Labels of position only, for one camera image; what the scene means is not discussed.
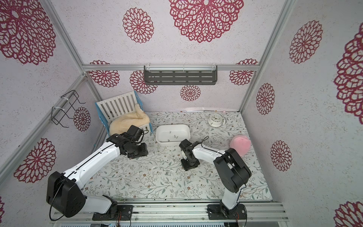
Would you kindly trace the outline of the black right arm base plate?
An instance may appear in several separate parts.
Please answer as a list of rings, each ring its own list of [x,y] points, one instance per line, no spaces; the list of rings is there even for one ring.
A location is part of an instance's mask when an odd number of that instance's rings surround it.
[[[207,206],[207,214],[209,220],[246,220],[246,207],[237,203],[237,205],[229,210],[222,202],[219,204],[209,204]]]

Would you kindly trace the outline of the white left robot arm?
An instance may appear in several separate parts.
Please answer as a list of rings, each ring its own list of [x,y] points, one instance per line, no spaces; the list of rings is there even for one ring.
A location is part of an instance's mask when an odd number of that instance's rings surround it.
[[[127,132],[113,134],[90,156],[64,172],[48,178],[46,201],[51,209],[71,218],[80,212],[93,213],[93,220],[116,220],[122,216],[118,202],[110,196],[84,194],[86,183],[106,164],[120,155],[135,159],[148,155],[143,142],[148,130],[132,125]]]

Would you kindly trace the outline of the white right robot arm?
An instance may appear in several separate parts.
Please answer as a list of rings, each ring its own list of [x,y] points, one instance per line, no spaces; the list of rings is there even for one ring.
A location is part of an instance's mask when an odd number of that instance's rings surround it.
[[[185,155],[181,165],[185,171],[194,169],[200,165],[200,161],[214,164],[222,181],[225,192],[221,199],[221,209],[225,214],[231,214],[237,210],[241,190],[247,185],[251,177],[251,170],[233,148],[219,150],[205,146],[203,142],[191,143],[187,139],[179,144]]]

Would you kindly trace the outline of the white plastic storage box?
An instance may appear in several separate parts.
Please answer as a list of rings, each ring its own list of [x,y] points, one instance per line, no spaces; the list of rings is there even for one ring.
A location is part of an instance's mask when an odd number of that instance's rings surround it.
[[[178,146],[190,136],[190,128],[185,124],[162,125],[156,129],[156,141],[161,146]]]

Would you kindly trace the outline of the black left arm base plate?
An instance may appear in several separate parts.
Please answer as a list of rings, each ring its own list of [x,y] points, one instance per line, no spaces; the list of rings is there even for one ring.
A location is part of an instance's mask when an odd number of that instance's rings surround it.
[[[94,213],[93,221],[130,221],[133,214],[133,205],[111,205],[105,214]]]

